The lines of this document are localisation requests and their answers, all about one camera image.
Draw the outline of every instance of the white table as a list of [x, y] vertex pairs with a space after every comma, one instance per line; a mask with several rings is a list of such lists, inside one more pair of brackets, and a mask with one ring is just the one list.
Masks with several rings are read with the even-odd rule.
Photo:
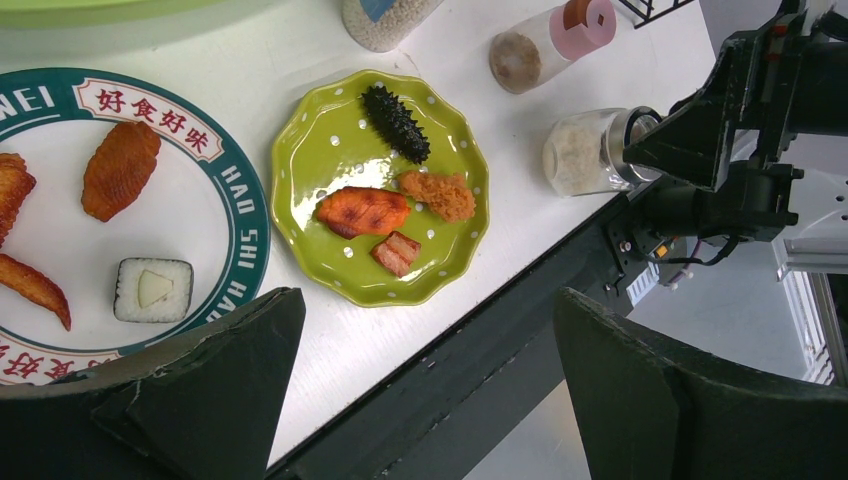
[[698, 5], [634, 31], [522, 96], [489, 73], [500, 31], [556, 0], [446, 0], [400, 49], [377, 55], [342, 26], [339, 0], [239, 0], [170, 17], [81, 29], [0, 31], [0, 70], [102, 69], [171, 90], [242, 146], [268, 186], [269, 147], [310, 88], [360, 69], [421, 76], [468, 118], [491, 172], [491, 226], [468, 273], [419, 307], [364, 309], [312, 283], [279, 235], [262, 291], [303, 289], [300, 350], [269, 464], [366, 393], [611, 196], [561, 200], [540, 148], [555, 120], [649, 105], [666, 113], [701, 86], [715, 57]]

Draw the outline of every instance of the glass jar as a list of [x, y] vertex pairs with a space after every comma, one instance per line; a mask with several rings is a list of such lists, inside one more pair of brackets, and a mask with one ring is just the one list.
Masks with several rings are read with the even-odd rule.
[[615, 31], [610, 0], [571, 0], [496, 36], [489, 66], [505, 90], [521, 94], [609, 44]]
[[344, 0], [350, 36], [374, 52], [394, 50], [443, 0]]
[[562, 197], [633, 190], [660, 173], [624, 163], [624, 148], [662, 118], [648, 107], [581, 113], [557, 122], [542, 150], [545, 176]]

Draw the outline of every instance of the fried chicken piece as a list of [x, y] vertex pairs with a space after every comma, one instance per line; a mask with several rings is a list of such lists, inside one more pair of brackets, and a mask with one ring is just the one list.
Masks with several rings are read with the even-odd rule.
[[409, 274], [420, 253], [421, 244], [400, 232], [392, 232], [371, 250], [374, 260], [398, 278]]
[[38, 270], [0, 254], [0, 284], [21, 294], [59, 317], [65, 330], [71, 331], [71, 311], [62, 289]]
[[35, 184], [35, 177], [27, 173], [26, 162], [20, 155], [0, 154], [0, 246]]
[[115, 125], [85, 170], [85, 213], [108, 222], [141, 194], [156, 169], [162, 140], [144, 122]]
[[411, 211], [399, 193], [345, 187], [321, 202], [316, 217], [350, 240], [359, 235], [388, 235], [403, 226]]
[[440, 175], [409, 171], [398, 177], [400, 191], [418, 202], [426, 203], [430, 210], [448, 223], [457, 223], [474, 216], [474, 194], [465, 184], [461, 173]]

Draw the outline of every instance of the plate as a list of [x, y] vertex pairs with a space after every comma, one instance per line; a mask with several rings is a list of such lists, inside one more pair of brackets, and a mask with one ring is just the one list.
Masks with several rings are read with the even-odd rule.
[[56, 28], [140, 20], [223, 0], [0, 0], [0, 26]]
[[[368, 126], [360, 95], [385, 85], [413, 111], [431, 143], [418, 167], [392, 152]], [[363, 307], [418, 305], [462, 276], [489, 224], [489, 172], [465, 118], [418, 78], [366, 70], [309, 92], [273, 146], [272, 216], [303, 271]], [[474, 218], [448, 224], [424, 205], [399, 231], [422, 244], [415, 268], [399, 279], [370, 255], [383, 237], [345, 240], [314, 218], [320, 201], [347, 186], [396, 190], [413, 169], [464, 173], [474, 192]]]
[[[138, 200], [108, 223], [85, 214], [83, 173], [119, 121], [162, 137]], [[213, 321], [255, 298], [270, 253], [262, 187], [244, 153], [206, 114], [149, 83], [93, 70], [0, 75], [0, 152], [18, 153], [37, 185], [0, 252], [64, 290], [73, 326], [0, 286], [0, 382], [47, 383]], [[194, 267], [189, 315], [131, 324], [112, 313], [117, 268], [129, 257]]]

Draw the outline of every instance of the metal rack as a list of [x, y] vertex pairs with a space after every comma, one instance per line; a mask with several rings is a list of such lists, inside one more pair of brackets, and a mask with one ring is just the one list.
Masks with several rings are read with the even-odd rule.
[[642, 19], [641, 23], [637, 23], [635, 28], [642, 28], [645, 25], [653, 22], [654, 20], [659, 20], [660, 18], [668, 15], [669, 13], [685, 7], [686, 5], [694, 2], [695, 0], [671, 0], [671, 5], [665, 8], [658, 8], [654, 5], [654, 0], [618, 0], [620, 1], [628, 10], [632, 11], [636, 16]]

